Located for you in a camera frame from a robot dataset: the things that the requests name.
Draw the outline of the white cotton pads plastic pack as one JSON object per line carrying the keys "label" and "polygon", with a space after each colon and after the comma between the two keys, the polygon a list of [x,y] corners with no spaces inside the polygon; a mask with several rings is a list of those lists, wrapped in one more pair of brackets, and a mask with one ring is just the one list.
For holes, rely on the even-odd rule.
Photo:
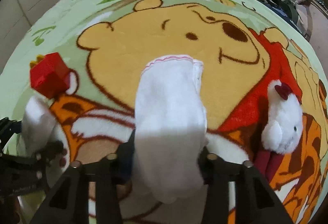
{"label": "white cotton pads plastic pack", "polygon": [[51,133],[57,123],[49,107],[39,97],[32,96],[27,102],[21,122],[17,151],[30,157],[44,148],[50,140]]}

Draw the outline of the white sock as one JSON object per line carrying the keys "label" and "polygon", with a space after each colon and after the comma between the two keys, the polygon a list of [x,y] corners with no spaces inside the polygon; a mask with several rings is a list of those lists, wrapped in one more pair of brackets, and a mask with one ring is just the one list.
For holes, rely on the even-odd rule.
{"label": "white sock", "polygon": [[150,61],[141,74],[132,182],[138,192],[162,203],[190,197],[204,184],[197,164],[207,145],[203,68],[191,56],[167,55]]}

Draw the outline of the red toy box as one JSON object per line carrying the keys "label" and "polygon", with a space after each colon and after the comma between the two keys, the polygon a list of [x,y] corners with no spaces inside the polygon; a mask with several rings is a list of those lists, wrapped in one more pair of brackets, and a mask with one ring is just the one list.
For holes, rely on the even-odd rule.
{"label": "red toy box", "polygon": [[58,52],[38,55],[30,61],[30,86],[48,99],[53,99],[69,88],[70,69]]}

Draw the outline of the green Winnie the Pooh blanket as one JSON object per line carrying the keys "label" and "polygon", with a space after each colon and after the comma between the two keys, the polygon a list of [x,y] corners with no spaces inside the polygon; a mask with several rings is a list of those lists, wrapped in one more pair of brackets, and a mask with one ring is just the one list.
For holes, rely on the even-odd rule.
{"label": "green Winnie the Pooh blanket", "polygon": [[71,160],[93,161],[134,123],[146,65],[160,56],[202,61],[201,101],[210,148],[229,161],[255,155],[267,88],[287,83],[300,99],[303,132],[270,185],[295,223],[327,195],[327,78],[307,40],[257,0],[60,0],[27,31],[1,73],[1,116],[21,117],[35,95],[29,64],[57,52],[72,88],[49,101],[55,135]]}

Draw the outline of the white plush cat toy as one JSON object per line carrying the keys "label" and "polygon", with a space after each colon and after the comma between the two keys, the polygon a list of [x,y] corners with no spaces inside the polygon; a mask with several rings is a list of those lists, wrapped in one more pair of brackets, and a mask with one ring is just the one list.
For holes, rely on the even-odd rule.
{"label": "white plush cat toy", "polygon": [[292,153],[297,148],[302,130],[302,108],[291,87],[273,80],[267,89],[268,121],[262,131],[264,149],[278,154]]}

